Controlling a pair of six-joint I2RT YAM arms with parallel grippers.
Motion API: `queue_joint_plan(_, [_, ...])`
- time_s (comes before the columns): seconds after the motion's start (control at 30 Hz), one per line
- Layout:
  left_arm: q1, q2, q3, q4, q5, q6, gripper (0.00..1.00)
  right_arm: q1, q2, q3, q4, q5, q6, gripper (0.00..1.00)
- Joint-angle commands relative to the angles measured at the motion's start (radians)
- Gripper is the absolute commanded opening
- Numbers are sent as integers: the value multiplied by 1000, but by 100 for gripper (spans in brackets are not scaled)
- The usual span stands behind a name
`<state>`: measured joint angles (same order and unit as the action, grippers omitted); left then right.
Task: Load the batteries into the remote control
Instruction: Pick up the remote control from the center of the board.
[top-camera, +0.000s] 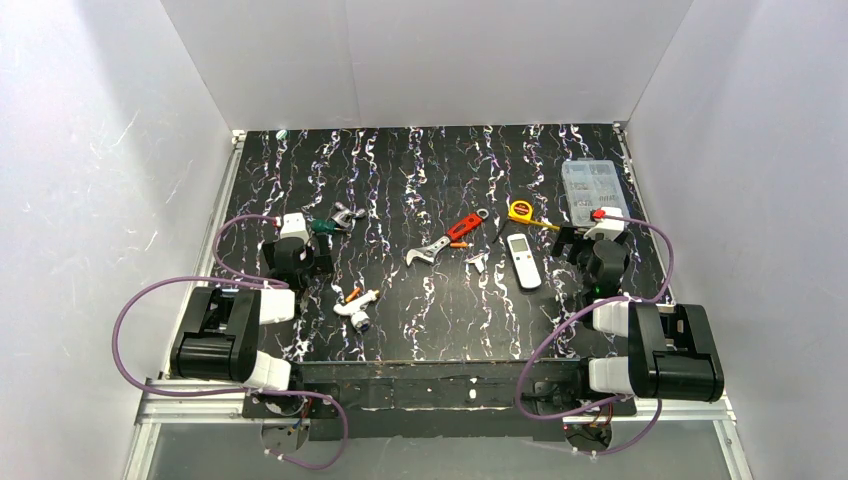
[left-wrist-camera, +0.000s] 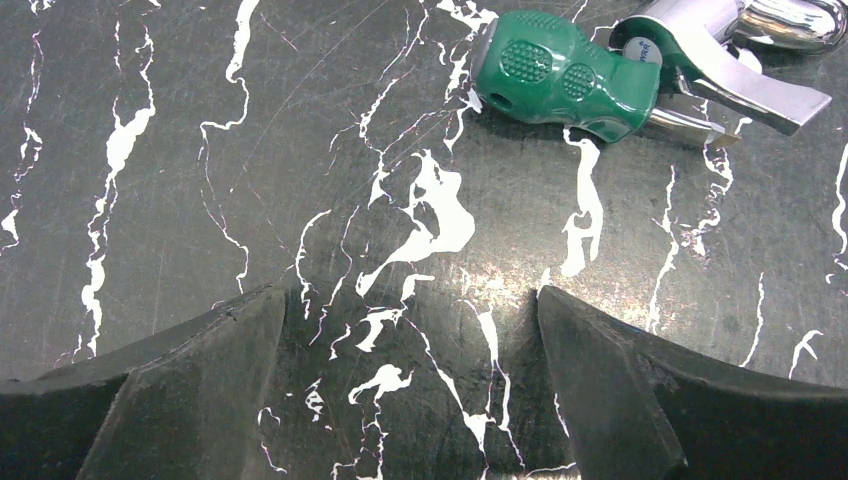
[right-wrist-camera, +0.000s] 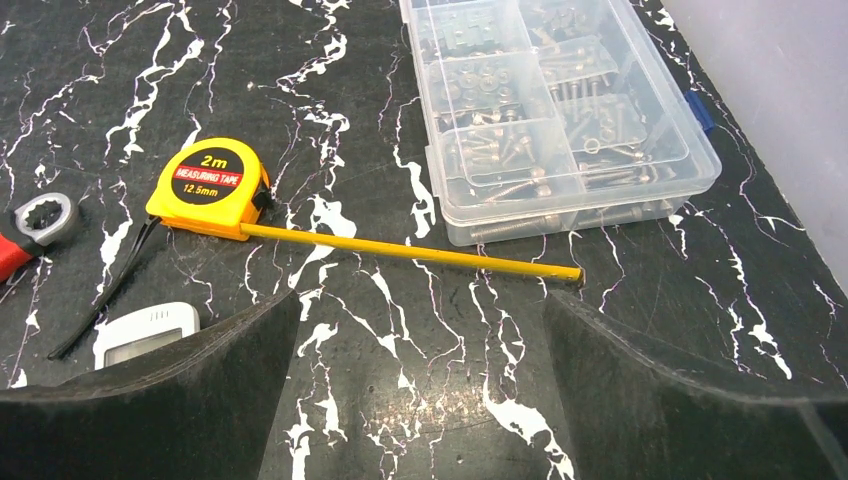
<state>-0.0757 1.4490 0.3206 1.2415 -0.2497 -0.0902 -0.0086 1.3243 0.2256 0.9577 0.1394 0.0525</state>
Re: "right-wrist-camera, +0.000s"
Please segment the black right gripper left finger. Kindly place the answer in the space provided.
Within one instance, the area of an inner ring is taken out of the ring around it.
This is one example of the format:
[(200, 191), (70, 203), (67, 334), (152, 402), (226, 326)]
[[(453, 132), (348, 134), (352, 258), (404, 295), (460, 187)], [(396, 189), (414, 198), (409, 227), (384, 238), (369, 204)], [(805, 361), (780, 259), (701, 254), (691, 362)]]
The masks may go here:
[(300, 325), (279, 293), (159, 349), (1, 394), (5, 479), (255, 479)]

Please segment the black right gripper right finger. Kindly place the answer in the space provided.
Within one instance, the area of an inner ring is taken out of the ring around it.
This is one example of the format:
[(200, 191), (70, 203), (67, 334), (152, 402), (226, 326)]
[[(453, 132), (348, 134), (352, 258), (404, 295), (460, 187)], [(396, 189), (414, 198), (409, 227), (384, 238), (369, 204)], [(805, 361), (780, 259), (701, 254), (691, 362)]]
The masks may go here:
[(843, 479), (847, 397), (735, 372), (574, 295), (544, 306), (582, 479)]

